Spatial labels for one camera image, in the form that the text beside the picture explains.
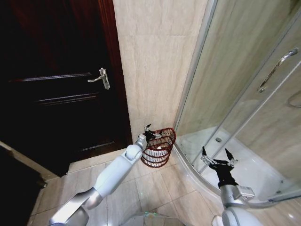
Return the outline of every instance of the beige tiled floor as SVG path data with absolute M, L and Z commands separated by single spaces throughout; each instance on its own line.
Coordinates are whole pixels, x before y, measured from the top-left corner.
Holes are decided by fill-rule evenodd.
M 182 173 L 173 153 L 168 164 L 152 169 L 139 161 L 118 189 L 95 209 L 89 211 L 89 226 L 117 226 L 141 211 L 181 218 L 194 226 L 211 225 L 214 215 L 223 211 L 220 202 L 207 192 L 199 192 Z M 102 163 L 70 172 L 63 178 L 48 181 L 36 202 L 29 226 L 47 225 L 49 218 L 74 194 L 92 187 L 98 174 L 109 164 Z M 301 205 L 295 200 L 283 202 L 266 210 L 252 210 L 267 226 L 300 225 Z M 168 225 L 176 225 L 172 220 Z

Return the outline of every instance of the wire basket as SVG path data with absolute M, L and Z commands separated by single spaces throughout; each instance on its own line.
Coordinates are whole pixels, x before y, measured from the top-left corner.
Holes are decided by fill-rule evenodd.
M 164 166 L 170 156 L 175 142 L 175 131 L 173 128 L 166 128 L 154 131 L 159 133 L 161 138 L 150 139 L 146 149 L 143 151 L 141 161 L 152 168 Z

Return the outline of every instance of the door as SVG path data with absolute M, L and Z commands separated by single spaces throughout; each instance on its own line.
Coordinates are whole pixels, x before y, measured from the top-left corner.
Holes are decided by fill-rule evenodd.
M 62 176 L 131 143 L 112 0 L 1 2 L 0 139 Z M 88 82 L 106 69 L 103 81 Z

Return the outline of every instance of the glass shower door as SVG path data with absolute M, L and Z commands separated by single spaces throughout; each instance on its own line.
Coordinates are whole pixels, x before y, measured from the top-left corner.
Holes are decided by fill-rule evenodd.
M 297 14 L 268 62 L 208 142 L 216 142 L 220 131 L 228 134 L 212 157 L 227 159 L 224 148 L 232 152 L 238 159 L 233 177 L 240 185 L 251 187 L 258 201 L 301 195 L 301 53 L 296 53 L 300 49 L 301 16 Z M 290 50 L 295 54 L 275 68 Z M 202 167 L 199 172 L 217 188 L 214 171 Z
M 236 125 L 224 131 L 221 124 L 283 38 L 300 5 L 284 0 L 217 1 L 204 45 L 197 47 L 202 51 L 176 125 L 176 144 L 197 171 L 204 167 L 198 161 L 201 146 L 213 156 L 235 131 Z M 243 113 L 252 111 L 267 93 L 248 101 Z

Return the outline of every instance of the wall tile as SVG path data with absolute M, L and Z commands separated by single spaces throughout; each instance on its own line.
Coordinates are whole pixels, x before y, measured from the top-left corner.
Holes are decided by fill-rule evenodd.
M 197 35 L 207 0 L 114 0 L 119 35 Z
M 146 124 L 172 127 L 196 37 L 119 36 L 133 141 Z

